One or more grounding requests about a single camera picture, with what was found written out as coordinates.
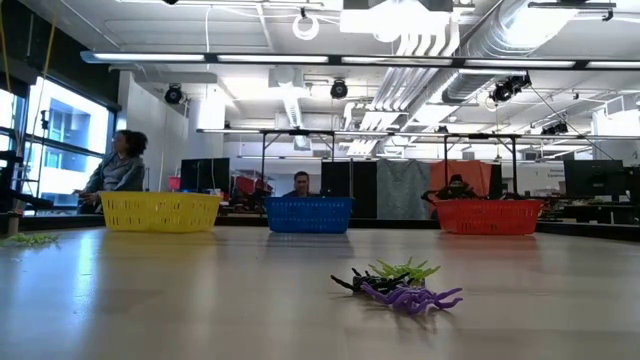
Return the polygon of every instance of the green toy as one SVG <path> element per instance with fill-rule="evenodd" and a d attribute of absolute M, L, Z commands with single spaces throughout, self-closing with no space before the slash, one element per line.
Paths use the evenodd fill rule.
<path fill-rule="evenodd" d="M 440 266 L 423 269 L 422 267 L 427 264 L 427 260 L 421 262 L 418 265 L 411 266 L 413 257 L 410 257 L 409 261 L 407 261 L 407 263 L 404 265 L 389 265 L 380 259 L 377 259 L 377 261 L 380 263 L 380 265 L 382 265 L 382 269 L 378 269 L 374 265 L 369 264 L 371 270 L 373 270 L 376 274 L 384 278 L 397 278 L 402 274 L 409 273 L 408 285 L 419 285 L 427 276 L 435 273 L 440 269 Z"/>
<path fill-rule="evenodd" d="M 9 245 L 15 244 L 17 246 L 40 246 L 47 245 L 58 241 L 59 236 L 46 235 L 46 234 L 34 234 L 34 235 L 25 235 L 25 234 L 16 234 L 7 239 L 0 239 L 0 245 Z"/>

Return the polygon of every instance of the computer monitor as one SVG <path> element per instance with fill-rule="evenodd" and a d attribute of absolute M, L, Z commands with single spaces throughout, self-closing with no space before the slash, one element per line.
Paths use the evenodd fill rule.
<path fill-rule="evenodd" d="M 564 177 L 569 197 L 618 197 L 627 190 L 621 160 L 565 160 Z"/>
<path fill-rule="evenodd" d="M 231 187 L 229 168 L 229 158 L 182 160 L 180 189 L 196 192 L 220 189 L 229 193 Z"/>

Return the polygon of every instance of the gray curtain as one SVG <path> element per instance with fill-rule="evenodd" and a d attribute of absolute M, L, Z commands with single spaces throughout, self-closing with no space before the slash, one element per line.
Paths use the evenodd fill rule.
<path fill-rule="evenodd" d="M 378 219 L 425 220 L 420 196 L 429 185 L 430 166 L 419 161 L 378 160 Z"/>

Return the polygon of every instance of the yellow basket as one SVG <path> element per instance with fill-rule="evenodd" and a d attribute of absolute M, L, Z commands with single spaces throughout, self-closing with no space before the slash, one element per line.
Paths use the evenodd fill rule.
<path fill-rule="evenodd" d="M 100 193 L 107 228 L 116 231 L 187 233 L 210 230 L 219 196 L 109 191 Z"/>

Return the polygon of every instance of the toy spider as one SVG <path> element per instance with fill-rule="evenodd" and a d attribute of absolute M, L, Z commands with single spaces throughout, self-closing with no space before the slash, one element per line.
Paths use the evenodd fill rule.
<path fill-rule="evenodd" d="M 404 279 L 409 276 L 409 273 L 405 273 L 401 274 L 398 277 L 387 278 L 371 275 L 368 271 L 365 271 L 365 276 L 362 276 L 362 274 L 360 274 L 358 270 L 354 268 L 351 268 L 351 271 L 353 271 L 353 273 L 355 274 L 351 281 L 351 284 L 340 280 L 333 275 L 331 275 L 331 279 L 338 283 L 338 285 L 347 288 L 354 293 L 361 293 L 363 291 L 362 285 L 367 284 L 371 289 L 375 289 L 375 291 L 381 294 L 388 294 L 389 292 L 395 290 L 398 285 L 403 284 Z"/>
<path fill-rule="evenodd" d="M 404 265 L 394 266 L 394 265 L 389 265 L 380 259 L 377 259 L 377 261 L 382 265 L 382 269 L 378 269 L 374 265 L 369 265 L 371 270 L 373 270 L 376 274 L 380 275 L 383 278 L 393 278 L 393 277 L 398 277 L 400 274 L 408 273 L 409 281 L 407 282 L 407 284 L 415 285 L 415 286 L 419 286 L 420 284 L 423 284 L 424 283 L 423 280 L 427 276 L 440 270 L 440 266 L 423 269 L 422 267 L 427 264 L 426 260 L 421 262 L 418 265 L 411 266 L 411 261 L 413 261 L 413 257 L 410 257 L 409 261 L 407 261 L 407 263 Z"/>
<path fill-rule="evenodd" d="M 450 309 L 462 301 L 462 298 L 457 297 L 452 301 L 442 302 L 447 297 L 462 291 L 462 288 L 455 288 L 438 294 L 426 288 L 398 287 L 386 295 L 376 291 L 367 283 L 363 283 L 361 288 L 362 291 L 373 296 L 379 302 L 385 305 L 392 305 L 396 311 L 404 310 L 408 315 L 416 315 L 423 312 L 431 304 L 438 309 Z"/>

